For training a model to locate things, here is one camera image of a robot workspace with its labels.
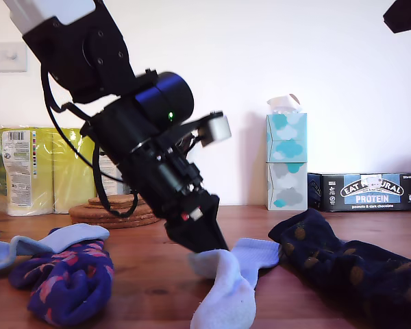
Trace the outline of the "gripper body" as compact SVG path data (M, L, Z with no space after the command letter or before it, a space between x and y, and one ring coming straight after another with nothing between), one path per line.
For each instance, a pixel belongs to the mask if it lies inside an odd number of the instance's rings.
M118 141L122 178L166 221L169 236L213 232L213 195L202 187L196 165L175 146L153 138L122 135Z

